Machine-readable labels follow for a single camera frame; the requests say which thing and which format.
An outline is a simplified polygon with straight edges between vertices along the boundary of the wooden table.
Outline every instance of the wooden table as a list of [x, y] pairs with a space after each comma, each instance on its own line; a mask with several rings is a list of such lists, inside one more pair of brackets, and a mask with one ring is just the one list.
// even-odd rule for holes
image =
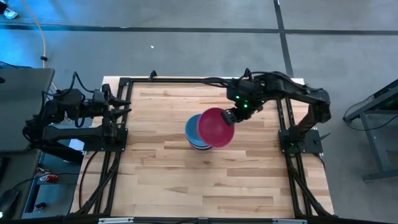
[[[116, 94], [119, 78], [104, 77], [103, 83], [109, 83]], [[294, 217], [286, 162], [279, 150], [275, 101], [267, 102], [250, 120], [236, 124], [234, 138], [224, 148], [202, 152], [187, 142], [184, 127], [189, 117], [212, 107], [232, 107], [225, 94], [224, 88], [200, 83], [134, 84], [127, 119], [129, 137], [119, 166], [112, 216]], [[298, 101], [292, 105], [300, 121], [307, 105]], [[96, 118], [93, 125], [100, 122]], [[88, 168], [83, 203], [98, 185], [103, 156], [99, 152]], [[304, 154], [303, 163], [308, 187], [333, 213], [319, 158]], [[71, 212], [78, 209], [78, 187]], [[304, 210], [299, 190], [298, 195]]]

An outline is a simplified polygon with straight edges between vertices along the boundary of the concrete floor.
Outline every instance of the concrete floor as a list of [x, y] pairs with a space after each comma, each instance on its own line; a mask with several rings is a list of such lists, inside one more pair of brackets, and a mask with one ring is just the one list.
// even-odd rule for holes
[[[398, 1], [279, 0], [286, 29], [398, 30]], [[43, 24], [116, 27], [277, 29], [273, 0], [27, 0]], [[20, 1], [14, 21], [32, 23]], [[233, 76], [244, 69], [285, 71], [279, 34], [46, 31], [55, 83], [69, 86], [73, 71], [88, 88], [104, 75]], [[36, 30], [0, 30], [0, 60], [40, 67]], [[353, 103], [394, 81], [396, 35], [287, 35], [294, 77], [331, 96], [331, 132], [323, 142], [335, 213], [345, 218], [398, 223], [398, 178], [364, 183], [376, 171], [364, 133], [341, 120]]]

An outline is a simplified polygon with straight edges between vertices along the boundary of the red object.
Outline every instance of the red object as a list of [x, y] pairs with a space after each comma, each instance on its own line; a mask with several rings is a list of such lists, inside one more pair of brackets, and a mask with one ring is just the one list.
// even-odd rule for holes
[[46, 182], [46, 183], [57, 183], [58, 182], [58, 176], [55, 174], [47, 174], [44, 175], [40, 178], [41, 181]]
[[203, 112], [198, 121], [198, 135], [207, 144], [214, 147], [226, 146], [234, 136], [235, 128], [228, 126], [223, 117], [223, 109], [210, 108]]

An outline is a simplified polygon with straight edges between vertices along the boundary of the wood plank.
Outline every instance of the wood plank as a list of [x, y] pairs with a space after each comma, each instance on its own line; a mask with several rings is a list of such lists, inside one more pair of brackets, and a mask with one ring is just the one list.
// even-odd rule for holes
[[[113, 93], [119, 78], [104, 78]], [[299, 121], [307, 105], [292, 104]], [[127, 119], [129, 136], [119, 166], [112, 216], [293, 217], [286, 163], [279, 152], [275, 101], [267, 102], [249, 121], [237, 124], [228, 146], [196, 151], [185, 138], [185, 123], [216, 106], [233, 106], [225, 97], [225, 89], [199, 83], [134, 84]], [[99, 124], [100, 118], [96, 118], [93, 125]], [[88, 168], [83, 202], [98, 185], [103, 156], [99, 152]], [[85, 156], [82, 170], [88, 158]], [[303, 155], [303, 163], [314, 196], [333, 212], [322, 164], [312, 155]], [[303, 208], [301, 191], [298, 194]], [[71, 212], [78, 210], [77, 198], [78, 188]]]

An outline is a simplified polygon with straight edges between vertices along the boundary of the pink bowl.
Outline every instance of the pink bowl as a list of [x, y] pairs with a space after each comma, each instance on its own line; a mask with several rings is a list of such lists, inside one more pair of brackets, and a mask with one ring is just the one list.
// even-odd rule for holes
[[233, 125], [228, 126], [225, 123], [222, 112], [221, 108], [210, 108], [201, 114], [198, 121], [199, 137], [214, 147], [226, 146], [235, 132]]

